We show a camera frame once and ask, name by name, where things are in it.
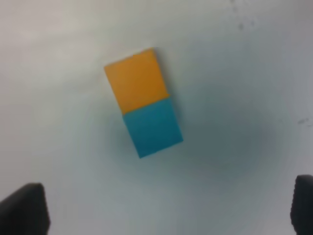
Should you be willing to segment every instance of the stacked blocks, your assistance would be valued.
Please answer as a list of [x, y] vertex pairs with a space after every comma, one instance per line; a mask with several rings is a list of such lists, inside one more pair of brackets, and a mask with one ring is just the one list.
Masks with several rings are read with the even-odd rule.
[[105, 67], [140, 158], [182, 136], [153, 49]]

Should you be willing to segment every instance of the orange square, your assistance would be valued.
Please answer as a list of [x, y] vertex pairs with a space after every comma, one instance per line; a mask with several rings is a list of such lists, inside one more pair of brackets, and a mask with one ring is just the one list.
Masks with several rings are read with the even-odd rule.
[[153, 49], [104, 70], [123, 114], [169, 97]]

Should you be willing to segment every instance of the white surface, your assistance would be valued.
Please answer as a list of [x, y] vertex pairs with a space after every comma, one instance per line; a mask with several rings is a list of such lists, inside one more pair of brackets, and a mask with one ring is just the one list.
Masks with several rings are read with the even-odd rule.
[[[0, 2], [0, 198], [50, 235], [293, 235], [313, 173], [313, 1]], [[139, 159], [103, 66], [157, 47], [185, 141]]]

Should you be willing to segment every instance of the orange block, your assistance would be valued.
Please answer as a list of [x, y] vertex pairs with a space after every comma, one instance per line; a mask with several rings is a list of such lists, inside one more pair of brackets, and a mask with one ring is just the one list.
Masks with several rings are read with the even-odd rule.
[[123, 114], [169, 97], [153, 49], [104, 70]]

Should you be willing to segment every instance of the blue block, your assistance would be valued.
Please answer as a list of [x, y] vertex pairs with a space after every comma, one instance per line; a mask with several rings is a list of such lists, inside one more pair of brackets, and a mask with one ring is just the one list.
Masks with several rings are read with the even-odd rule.
[[123, 119], [140, 158], [183, 141], [169, 98], [129, 112]]

